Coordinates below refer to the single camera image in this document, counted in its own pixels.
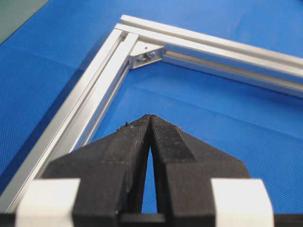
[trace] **blue surface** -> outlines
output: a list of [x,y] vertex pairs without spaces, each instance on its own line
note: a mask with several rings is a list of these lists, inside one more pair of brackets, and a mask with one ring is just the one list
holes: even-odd
[[[122,14],[303,57],[302,0],[51,0],[0,45],[0,192]],[[145,113],[245,161],[276,212],[302,212],[302,100],[157,63],[130,73],[97,137]]]
[[[94,140],[148,113],[242,160],[275,213],[303,212],[303,99],[158,62],[130,71]],[[154,212],[152,168],[147,181]]]

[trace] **screw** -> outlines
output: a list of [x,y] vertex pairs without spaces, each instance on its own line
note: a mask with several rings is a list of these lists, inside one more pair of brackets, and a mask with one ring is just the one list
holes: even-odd
[[149,57],[151,59],[155,58],[156,57],[156,52],[152,51],[152,52],[147,53],[147,57]]
[[138,55],[138,56],[136,57],[136,59],[139,60],[139,61],[146,61],[146,58],[145,58],[144,54]]

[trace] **white block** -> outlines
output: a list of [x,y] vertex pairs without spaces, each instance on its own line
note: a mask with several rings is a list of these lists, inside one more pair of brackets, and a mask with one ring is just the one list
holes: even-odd
[[274,227],[272,205],[260,179],[211,179],[216,227]]
[[37,179],[16,212],[17,227],[72,227],[71,212],[80,179]]

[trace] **aluminum frame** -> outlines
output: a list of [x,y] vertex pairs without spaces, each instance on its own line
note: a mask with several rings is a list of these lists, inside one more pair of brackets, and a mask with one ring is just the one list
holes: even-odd
[[122,15],[121,22],[0,196],[0,213],[14,212],[29,182],[51,160],[90,142],[128,73],[138,41],[163,46],[163,62],[303,97],[301,58],[131,16]]

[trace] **black 3d-printed part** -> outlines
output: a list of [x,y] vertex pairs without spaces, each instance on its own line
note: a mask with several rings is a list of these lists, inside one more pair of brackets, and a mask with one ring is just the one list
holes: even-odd
[[141,212],[150,116],[52,161],[43,178],[80,178],[72,211],[76,223],[117,226],[118,213]]
[[151,116],[151,150],[158,211],[176,227],[215,225],[211,178],[250,177],[241,161],[155,115]]
[[170,226],[214,226],[210,179],[249,178],[245,165],[155,115],[145,115],[96,142],[52,161],[43,178],[80,178],[75,223],[118,225],[140,213],[149,147],[158,212]]

